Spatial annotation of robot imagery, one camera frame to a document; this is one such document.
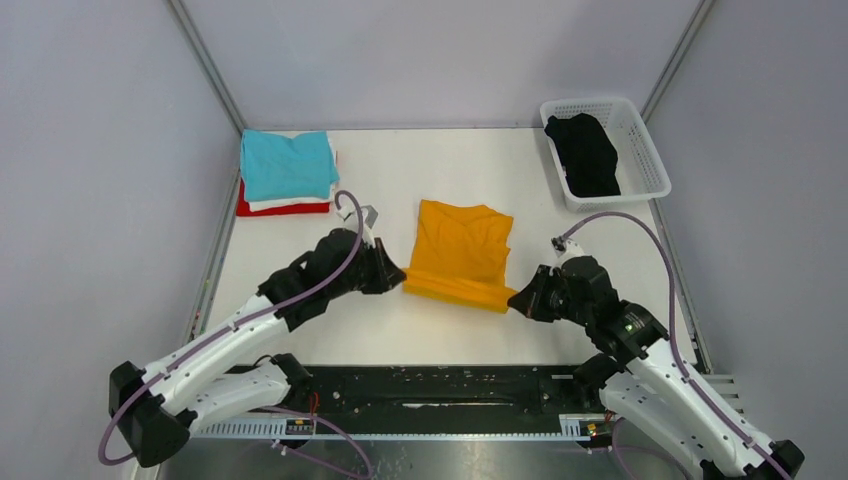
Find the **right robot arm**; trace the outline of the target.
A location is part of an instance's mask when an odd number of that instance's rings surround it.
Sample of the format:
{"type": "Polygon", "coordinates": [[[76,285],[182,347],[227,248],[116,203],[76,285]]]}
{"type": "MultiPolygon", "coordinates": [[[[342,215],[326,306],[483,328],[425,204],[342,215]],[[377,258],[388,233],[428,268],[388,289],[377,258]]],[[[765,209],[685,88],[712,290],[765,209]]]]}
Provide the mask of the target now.
{"type": "Polygon", "coordinates": [[[582,326],[598,349],[576,373],[575,402],[605,407],[647,434],[693,479],[792,479],[805,456],[754,427],[689,363],[644,307],[619,298],[591,256],[541,265],[508,305],[542,322],[582,326]]]}

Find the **red folded t-shirt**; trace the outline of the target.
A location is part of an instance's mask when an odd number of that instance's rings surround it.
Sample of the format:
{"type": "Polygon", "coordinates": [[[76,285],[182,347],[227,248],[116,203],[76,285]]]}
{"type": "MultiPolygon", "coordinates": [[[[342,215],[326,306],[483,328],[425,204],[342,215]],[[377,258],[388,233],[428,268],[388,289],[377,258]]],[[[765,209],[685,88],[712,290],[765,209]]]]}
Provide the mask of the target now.
{"type": "Polygon", "coordinates": [[[253,211],[249,203],[244,198],[244,182],[239,182],[239,195],[236,206],[236,215],[238,217],[268,217],[268,216],[283,216],[297,214],[325,214],[330,212],[329,202],[300,202],[291,205],[272,207],[263,210],[253,211]]]}

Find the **black t-shirt in basket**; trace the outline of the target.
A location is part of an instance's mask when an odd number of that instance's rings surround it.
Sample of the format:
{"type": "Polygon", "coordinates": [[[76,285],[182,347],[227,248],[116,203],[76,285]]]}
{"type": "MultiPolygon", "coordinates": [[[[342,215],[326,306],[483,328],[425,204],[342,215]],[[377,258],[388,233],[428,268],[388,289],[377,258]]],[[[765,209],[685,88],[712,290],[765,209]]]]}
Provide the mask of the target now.
{"type": "Polygon", "coordinates": [[[550,116],[544,132],[553,141],[568,189],[578,198],[619,196],[618,153],[597,118],[579,113],[550,116]]]}

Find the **white folded t-shirt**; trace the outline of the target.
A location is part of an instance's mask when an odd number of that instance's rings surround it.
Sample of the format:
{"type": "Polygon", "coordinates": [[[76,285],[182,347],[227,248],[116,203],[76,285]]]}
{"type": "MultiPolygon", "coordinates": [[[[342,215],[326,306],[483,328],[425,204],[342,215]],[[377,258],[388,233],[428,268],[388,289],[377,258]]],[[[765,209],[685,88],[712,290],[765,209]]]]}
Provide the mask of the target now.
{"type": "Polygon", "coordinates": [[[329,202],[339,181],[332,150],[242,151],[244,198],[253,211],[300,202],[329,202]]]}

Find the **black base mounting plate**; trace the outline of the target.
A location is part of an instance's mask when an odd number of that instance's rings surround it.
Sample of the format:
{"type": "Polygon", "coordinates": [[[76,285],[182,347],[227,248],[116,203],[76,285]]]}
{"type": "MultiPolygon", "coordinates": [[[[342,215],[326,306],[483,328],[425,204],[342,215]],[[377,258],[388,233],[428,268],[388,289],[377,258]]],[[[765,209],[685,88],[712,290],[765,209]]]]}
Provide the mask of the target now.
{"type": "Polygon", "coordinates": [[[619,373],[597,354],[581,365],[309,366],[279,405],[350,435],[542,437],[563,421],[599,420],[619,373]]]}

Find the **teal folded t-shirt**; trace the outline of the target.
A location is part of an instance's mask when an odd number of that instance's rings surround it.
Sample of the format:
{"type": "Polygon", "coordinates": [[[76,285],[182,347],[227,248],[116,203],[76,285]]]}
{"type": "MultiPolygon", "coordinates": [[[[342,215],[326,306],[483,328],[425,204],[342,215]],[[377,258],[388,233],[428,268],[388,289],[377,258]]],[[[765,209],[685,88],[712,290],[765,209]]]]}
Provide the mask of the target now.
{"type": "Polygon", "coordinates": [[[340,180],[335,150],[325,131],[287,137],[246,130],[240,173],[248,202],[327,198],[340,180]]]}

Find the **white plastic laundry basket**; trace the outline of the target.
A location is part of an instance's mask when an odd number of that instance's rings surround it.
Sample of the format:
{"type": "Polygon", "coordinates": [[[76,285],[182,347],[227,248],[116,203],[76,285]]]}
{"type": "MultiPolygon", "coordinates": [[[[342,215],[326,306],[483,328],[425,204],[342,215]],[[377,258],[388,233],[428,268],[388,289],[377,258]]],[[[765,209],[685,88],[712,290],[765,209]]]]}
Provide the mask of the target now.
{"type": "Polygon", "coordinates": [[[539,113],[543,126],[547,126],[552,117],[568,119],[578,114],[594,117],[618,156],[615,177],[621,193],[578,197],[568,186],[554,141],[547,140],[567,210],[573,213],[617,210],[661,199],[671,192],[671,181],[660,155],[638,109],[630,100],[615,96],[549,100],[541,104],[539,113]]]}

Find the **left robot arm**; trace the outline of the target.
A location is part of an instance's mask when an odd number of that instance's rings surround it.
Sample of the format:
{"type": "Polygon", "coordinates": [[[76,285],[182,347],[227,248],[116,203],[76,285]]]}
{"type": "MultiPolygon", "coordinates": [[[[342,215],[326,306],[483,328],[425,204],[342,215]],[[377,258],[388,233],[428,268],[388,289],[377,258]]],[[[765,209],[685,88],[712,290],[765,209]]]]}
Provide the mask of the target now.
{"type": "Polygon", "coordinates": [[[130,361],[115,367],[99,461],[156,466],[212,424],[257,408],[301,409],[309,401],[311,375],[293,354],[275,354],[241,373],[233,370],[238,358],[272,337],[292,334],[343,295],[384,294],[405,279],[381,239],[332,230],[273,272],[215,329],[144,367],[130,361]]]}

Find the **orange t-shirt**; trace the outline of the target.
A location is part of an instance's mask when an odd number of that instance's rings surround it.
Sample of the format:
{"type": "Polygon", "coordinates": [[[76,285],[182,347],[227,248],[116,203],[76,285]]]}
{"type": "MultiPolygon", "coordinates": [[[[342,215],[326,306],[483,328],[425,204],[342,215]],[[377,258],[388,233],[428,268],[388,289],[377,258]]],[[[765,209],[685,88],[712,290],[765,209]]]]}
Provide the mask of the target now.
{"type": "Polygon", "coordinates": [[[506,285],[514,219],[485,205],[419,204],[403,291],[498,314],[516,291],[506,285]]]}

